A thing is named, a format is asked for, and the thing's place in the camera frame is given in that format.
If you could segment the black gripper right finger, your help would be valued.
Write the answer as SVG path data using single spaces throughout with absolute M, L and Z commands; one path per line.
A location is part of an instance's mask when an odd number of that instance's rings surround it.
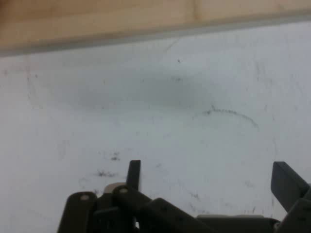
M 275 226 L 276 233 L 311 231 L 311 185 L 286 162 L 274 162 L 271 191 L 287 212 Z

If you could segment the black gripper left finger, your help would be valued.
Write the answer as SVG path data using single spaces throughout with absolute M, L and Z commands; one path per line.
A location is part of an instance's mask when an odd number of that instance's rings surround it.
M 206 224 L 181 209 L 139 192 L 139 160 L 129 163 L 125 183 L 97 197 L 93 192 L 70 195 L 59 233 L 210 233 Z

